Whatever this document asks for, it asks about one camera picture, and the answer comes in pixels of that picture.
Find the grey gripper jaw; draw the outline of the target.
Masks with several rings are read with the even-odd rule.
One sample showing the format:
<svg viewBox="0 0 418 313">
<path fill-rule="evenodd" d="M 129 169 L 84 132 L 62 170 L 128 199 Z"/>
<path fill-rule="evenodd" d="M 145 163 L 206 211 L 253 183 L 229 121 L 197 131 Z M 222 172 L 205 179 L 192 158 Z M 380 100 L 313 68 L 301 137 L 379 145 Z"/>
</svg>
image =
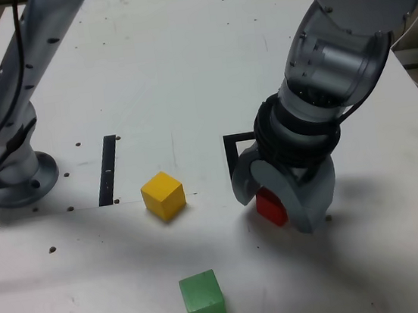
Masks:
<svg viewBox="0 0 418 313">
<path fill-rule="evenodd" d="M 259 161 L 260 154 L 257 146 L 246 148 L 238 157 L 232 174 L 232 189 L 237 201 L 248 205 L 260 190 L 260 184 L 251 175 L 251 164 Z"/>
<path fill-rule="evenodd" d="M 309 168 L 286 167 L 254 161 L 251 175 L 281 201 L 290 223 L 302 233 L 313 233 L 332 204 L 335 168 L 330 156 Z"/>
</svg>

